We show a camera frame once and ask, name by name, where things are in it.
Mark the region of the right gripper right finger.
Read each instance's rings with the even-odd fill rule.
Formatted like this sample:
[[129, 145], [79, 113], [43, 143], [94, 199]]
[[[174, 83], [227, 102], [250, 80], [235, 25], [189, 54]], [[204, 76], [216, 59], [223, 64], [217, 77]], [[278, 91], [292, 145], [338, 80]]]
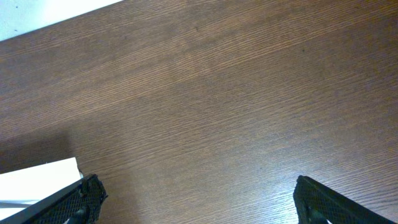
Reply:
[[308, 176], [297, 178], [293, 198], [299, 224], [396, 224]]

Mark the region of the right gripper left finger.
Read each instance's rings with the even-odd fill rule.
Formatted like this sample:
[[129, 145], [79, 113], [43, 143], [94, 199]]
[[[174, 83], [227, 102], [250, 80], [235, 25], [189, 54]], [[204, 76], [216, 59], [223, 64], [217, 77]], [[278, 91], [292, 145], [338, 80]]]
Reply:
[[95, 223], [107, 196], [102, 181], [90, 174], [1, 220], [1, 224]]

